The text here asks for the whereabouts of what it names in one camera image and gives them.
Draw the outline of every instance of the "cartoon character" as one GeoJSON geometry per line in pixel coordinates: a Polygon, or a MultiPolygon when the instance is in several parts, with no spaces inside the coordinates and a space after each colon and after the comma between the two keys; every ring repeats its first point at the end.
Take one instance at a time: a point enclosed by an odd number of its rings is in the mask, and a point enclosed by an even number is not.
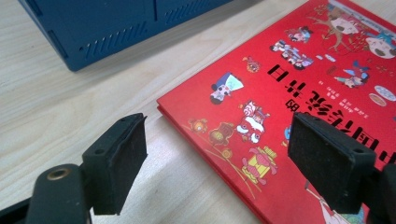
{"type": "Polygon", "coordinates": [[[299,27],[298,29],[289,29],[285,31],[288,37],[293,42],[308,42],[311,38],[312,32],[309,30],[308,26],[299,27]]]}
{"type": "Polygon", "coordinates": [[[369,36],[366,38],[366,42],[373,54],[383,59],[391,59],[396,56],[396,46],[392,44],[392,35],[386,35],[382,32],[379,35],[365,34],[369,36]]]}
{"type": "Polygon", "coordinates": [[[270,46],[270,50],[273,52],[277,52],[277,51],[283,52],[287,49],[291,49],[291,46],[287,45],[284,40],[279,40],[274,45],[270,46]]]}
{"type": "Polygon", "coordinates": [[[251,73],[257,73],[260,70],[260,67],[262,66],[256,61],[253,61],[253,59],[250,56],[244,57],[242,61],[247,62],[247,70],[251,73]]]}
{"type": "Polygon", "coordinates": [[[344,83],[349,88],[355,88],[358,86],[362,86],[367,83],[369,79],[369,75],[367,74],[367,70],[369,67],[360,66],[358,61],[353,62],[353,68],[344,69],[344,72],[351,75],[351,77],[335,77],[337,81],[344,83]]]}
{"type": "Polygon", "coordinates": [[[277,41],[273,46],[270,46],[270,50],[273,52],[281,51],[280,56],[291,63],[296,70],[304,70],[314,62],[305,54],[300,55],[297,48],[287,45],[284,40],[277,41]]]}
{"type": "Polygon", "coordinates": [[[285,141],[282,142],[282,146],[284,147],[287,147],[289,145],[290,132],[291,132],[291,125],[287,127],[284,131],[285,141]]]}
{"type": "Polygon", "coordinates": [[[338,47],[341,44],[348,51],[352,51],[352,49],[347,46],[346,43],[344,43],[343,37],[344,35],[348,35],[349,42],[353,42],[351,39],[352,36],[361,34],[361,31],[364,29],[364,25],[362,25],[361,22],[353,15],[345,13],[345,11],[339,7],[335,7],[329,4],[327,9],[328,13],[326,21],[315,17],[308,18],[314,20],[314,24],[326,25],[329,28],[328,33],[322,36],[324,40],[330,39],[332,41],[332,38],[330,38],[330,36],[335,36],[335,43],[334,45],[330,46],[329,49],[334,49],[334,51],[338,51],[338,47]]]}
{"type": "Polygon", "coordinates": [[[191,130],[195,133],[204,133],[207,130],[206,119],[190,119],[191,130]]]}
{"type": "Polygon", "coordinates": [[[219,105],[223,102],[225,96],[231,96],[232,91],[243,88],[242,82],[233,76],[232,73],[227,72],[224,74],[216,84],[212,85],[212,92],[210,94],[210,101],[214,105],[219,105]]]}
{"type": "Polygon", "coordinates": [[[245,116],[242,117],[239,125],[236,126],[236,131],[242,135],[244,142],[249,141],[257,144],[265,132],[263,122],[270,115],[262,113],[262,108],[255,106],[252,101],[249,101],[243,107],[245,116]]]}

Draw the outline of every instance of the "wooden table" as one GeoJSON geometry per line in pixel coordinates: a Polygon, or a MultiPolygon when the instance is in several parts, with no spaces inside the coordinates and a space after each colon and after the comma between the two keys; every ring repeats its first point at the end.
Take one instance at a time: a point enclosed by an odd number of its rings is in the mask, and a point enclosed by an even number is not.
{"type": "MultiPolygon", "coordinates": [[[[396,1],[355,1],[396,23],[396,1]]],[[[72,73],[19,3],[4,1],[0,209],[30,197],[50,167],[81,164],[81,154],[116,120],[142,112],[148,158],[120,216],[93,223],[259,222],[165,120],[156,99],[303,2],[234,0],[72,73]]]]}

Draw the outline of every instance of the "blue plastic case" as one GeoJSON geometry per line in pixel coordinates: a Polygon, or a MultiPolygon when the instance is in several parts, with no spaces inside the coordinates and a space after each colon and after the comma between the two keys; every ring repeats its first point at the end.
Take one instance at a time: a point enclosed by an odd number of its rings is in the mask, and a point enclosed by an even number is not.
{"type": "Polygon", "coordinates": [[[72,71],[232,0],[20,0],[72,71]]]}

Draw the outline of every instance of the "red book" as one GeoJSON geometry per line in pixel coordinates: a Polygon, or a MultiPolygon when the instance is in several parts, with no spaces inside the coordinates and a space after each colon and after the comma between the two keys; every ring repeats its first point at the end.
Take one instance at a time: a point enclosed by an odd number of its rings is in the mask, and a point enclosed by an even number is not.
{"type": "Polygon", "coordinates": [[[309,113],[372,149],[376,168],[395,163],[395,37],[394,25],[349,1],[308,1],[158,108],[263,222],[362,223],[365,206],[334,213],[306,185],[288,157],[290,124],[293,112],[309,113]]]}

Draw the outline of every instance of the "light wood grain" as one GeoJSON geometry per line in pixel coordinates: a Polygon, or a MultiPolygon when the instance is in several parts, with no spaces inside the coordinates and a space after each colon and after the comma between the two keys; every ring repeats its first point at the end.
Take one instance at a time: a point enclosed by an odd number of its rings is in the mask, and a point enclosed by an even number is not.
{"type": "MultiPolygon", "coordinates": [[[[94,223],[256,223],[157,110],[156,99],[304,0],[234,0],[83,70],[67,70],[17,1],[0,7],[0,209],[116,120],[143,112],[148,158],[119,217],[94,223]]],[[[396,1],[355,1],[396,23],[396,1]]]]}

